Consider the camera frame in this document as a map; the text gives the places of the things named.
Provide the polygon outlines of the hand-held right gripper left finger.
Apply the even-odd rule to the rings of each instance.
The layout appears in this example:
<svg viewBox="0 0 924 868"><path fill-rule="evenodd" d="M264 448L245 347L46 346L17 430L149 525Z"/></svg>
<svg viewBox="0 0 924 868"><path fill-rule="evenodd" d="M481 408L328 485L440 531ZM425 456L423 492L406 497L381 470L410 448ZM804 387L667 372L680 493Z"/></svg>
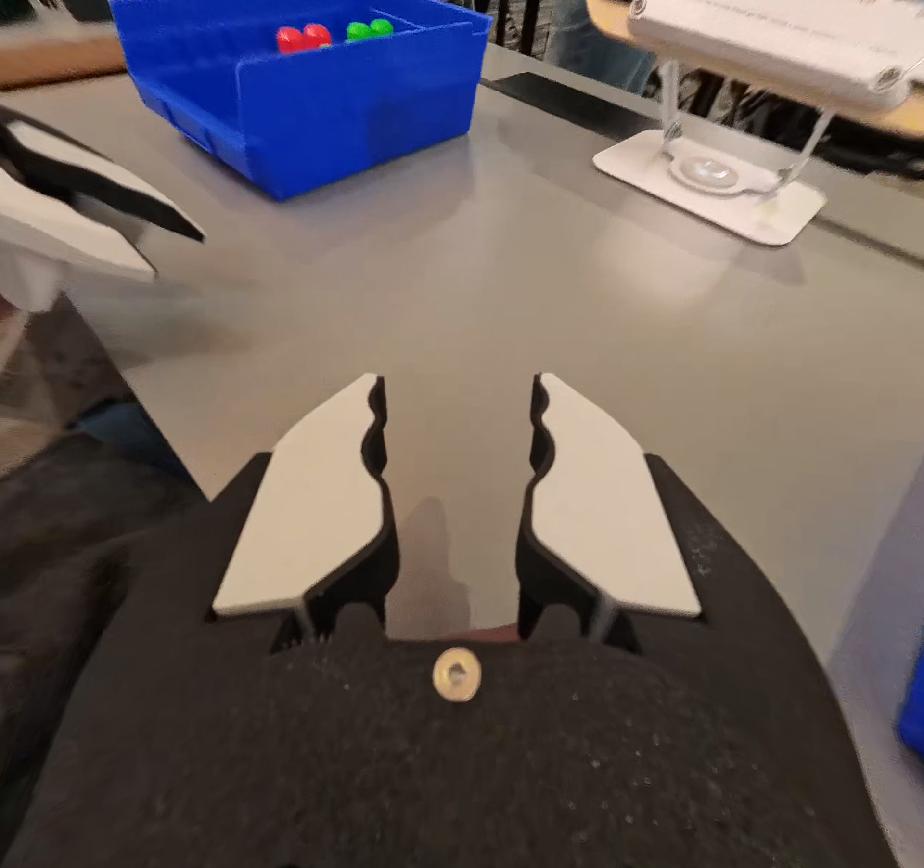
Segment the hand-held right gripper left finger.
<svg viewBox="0 0 924 868"><path fill-rule="evenodd" d="M385 628L399 573L387 419L385 378L363 374L278 440L214 596L217 618L282 612L322 641L343 608L361 605Z"/></svg>

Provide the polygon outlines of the brown-edged side table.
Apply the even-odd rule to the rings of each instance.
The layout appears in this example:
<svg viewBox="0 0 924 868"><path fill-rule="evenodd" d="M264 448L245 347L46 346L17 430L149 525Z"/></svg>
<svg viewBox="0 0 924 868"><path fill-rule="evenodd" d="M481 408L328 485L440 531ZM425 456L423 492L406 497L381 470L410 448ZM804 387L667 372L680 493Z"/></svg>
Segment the brown-edged side table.
<svg viewBox="0 0 924 868"><path fill-rule="evenodd" d="M127 69L113 33L76 41L3 42L1 47L1 91L125 74Z"/></svg>

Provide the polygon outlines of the instruction board on stand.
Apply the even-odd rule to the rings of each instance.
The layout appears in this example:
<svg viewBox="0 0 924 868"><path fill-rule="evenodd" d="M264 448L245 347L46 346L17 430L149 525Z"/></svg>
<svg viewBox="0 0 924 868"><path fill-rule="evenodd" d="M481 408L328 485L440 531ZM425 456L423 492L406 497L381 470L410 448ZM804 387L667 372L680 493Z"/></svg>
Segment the instruction board on stand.
<svg viewBox="0 0 924 868"><path fill-rule="evenodd" d="M863 7L845 0L693 0L697 4L722 5L723 7L748 8L763 11L775 18L791 19L813 32L861 34L864 42L890 52L901 53L915 62L922 55L922 18L916 19L901 10L879 6ZM628 28L629 6L632 0L587 0L591 20L604 35L617 41L628 42L647 51L656 53L659 59L667 59L667 47L656 42L643 42L633 36ZM717 64L702 67L699 58L690 53L679 53L678 62L691 68L701 68L710 73L747 83L757 89L770 91L790 100L808 106L801 91L778 92L767 79L742 80L734 66ZM892 112L884 114L862 111L848 111L840 116L863 123L876 130L891 131L909 138L922 139L922 66L913 77L908 99Z"/></svg>

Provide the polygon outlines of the round pale disc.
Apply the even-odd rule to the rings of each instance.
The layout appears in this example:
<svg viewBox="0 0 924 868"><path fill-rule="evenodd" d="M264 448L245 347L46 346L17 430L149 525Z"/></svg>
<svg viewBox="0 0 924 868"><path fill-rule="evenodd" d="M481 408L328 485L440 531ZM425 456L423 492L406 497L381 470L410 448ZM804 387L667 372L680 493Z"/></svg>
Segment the round pale disc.
<svg viewBox="0 0 924 868"><path fill-rule="evenodd" d="M721 196L744 191L738 171L721 159L702 155L678 156L671 162L669 173L675 181L694 191Z"/></svg>

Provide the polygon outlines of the rows of toy blocks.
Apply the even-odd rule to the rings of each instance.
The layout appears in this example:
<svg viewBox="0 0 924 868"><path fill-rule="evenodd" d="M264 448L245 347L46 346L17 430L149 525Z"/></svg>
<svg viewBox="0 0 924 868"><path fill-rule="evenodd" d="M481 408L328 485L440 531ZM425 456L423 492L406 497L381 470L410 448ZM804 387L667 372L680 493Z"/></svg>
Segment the rows of toy blocks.
<svg viewBox="0 0 924 868"><path fill-rule="evenodd" d="M346 26L344 43L363 42L383 38L395 32L394 24L385 18L370 22L350 21ZM301 29L280 27L275 34L275 47L283 55L317 51L334 46L334 39L327 27L309 23Z"/></svg>

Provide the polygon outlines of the person's dark sweatshirt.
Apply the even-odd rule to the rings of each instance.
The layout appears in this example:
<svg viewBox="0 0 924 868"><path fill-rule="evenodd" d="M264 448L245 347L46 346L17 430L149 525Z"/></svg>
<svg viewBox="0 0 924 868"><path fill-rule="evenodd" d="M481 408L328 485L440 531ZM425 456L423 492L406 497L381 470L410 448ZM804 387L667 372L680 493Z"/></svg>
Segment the person's dark sweatshirt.
<svg viewBox="0 0 924 868"><path fill-rule="evenodd" d="M203 501L188 478L84 434L2 475L2 858L81 670L125 598L134 542Z"/></svg>

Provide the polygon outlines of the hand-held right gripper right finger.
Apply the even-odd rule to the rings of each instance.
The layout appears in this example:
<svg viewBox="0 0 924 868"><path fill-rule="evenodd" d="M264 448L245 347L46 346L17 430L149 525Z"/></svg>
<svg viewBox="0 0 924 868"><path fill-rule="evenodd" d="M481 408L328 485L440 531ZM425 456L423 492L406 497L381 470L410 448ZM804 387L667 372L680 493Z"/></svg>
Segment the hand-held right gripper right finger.
<svg viewBox="0 0 924 868"><path fill-rule="evenodd" d="M533 377L532 439L515 544L517 629L564 606L607 641L626 612L696 620L702 606L648 457L616 419L558 376Z"/></svg>

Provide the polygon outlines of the grey desk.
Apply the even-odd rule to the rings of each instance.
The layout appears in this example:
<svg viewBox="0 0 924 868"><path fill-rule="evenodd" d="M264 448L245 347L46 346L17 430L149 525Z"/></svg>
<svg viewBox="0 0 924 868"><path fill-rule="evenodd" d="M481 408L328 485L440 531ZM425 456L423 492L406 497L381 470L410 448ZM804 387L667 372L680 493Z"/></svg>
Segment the grey desk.
<svg viewBox="0 0 924 868"><path fill-rule="evenodd" d="M155 284L71 299L207 495L364 373L386 379L402 576L391 632L513 620L532 377L663 457L760 565L852 718L890 731L922 627L922 197L814 163L828 205L765 249L633 191L616 141L499 91L467 136L284 204L142 105L126 76L2 101L166 192Z"/></svg>

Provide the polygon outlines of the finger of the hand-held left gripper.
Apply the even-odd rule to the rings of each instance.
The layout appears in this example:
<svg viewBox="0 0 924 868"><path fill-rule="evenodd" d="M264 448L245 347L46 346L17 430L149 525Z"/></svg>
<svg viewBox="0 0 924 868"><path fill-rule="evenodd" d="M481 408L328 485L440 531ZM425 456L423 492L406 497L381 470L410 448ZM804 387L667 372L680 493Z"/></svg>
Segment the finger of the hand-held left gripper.
<svg viewBox="0 0 924 868"><path fill-rule="evenodd" d="M6 250L140 282L155 268L116 229L33 191L1 170L1 239Z"/></svg>
<svg viewBox="0 0 924 868"><path fill-rule="evenodd" d="M205 232L130 170L63 132L1 107L2 168L25 187L72 205L77 197L197 242Z"/></svg>

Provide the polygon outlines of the blue plastic bin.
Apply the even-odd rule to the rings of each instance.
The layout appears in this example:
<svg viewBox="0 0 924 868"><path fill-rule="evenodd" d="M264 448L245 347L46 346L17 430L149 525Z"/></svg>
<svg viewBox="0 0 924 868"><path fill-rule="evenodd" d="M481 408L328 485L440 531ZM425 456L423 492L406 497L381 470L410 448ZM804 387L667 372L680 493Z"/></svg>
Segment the blue plastic bin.
<svg viewBox="0 0 924 868"><path fill-rule="evenodd" d="M277 201L465 135L491 18L439 0L112 0L145 106ZM387 37L344 43L350 21ZM335 45L283 55L280 27Z"/></svg>
<svg viewBox="0 0 924 868"><path fill-rule="evenodd" d="M920 650L907 681L896 720L896 734L908 750L923 760L923 650Z"/></svg>

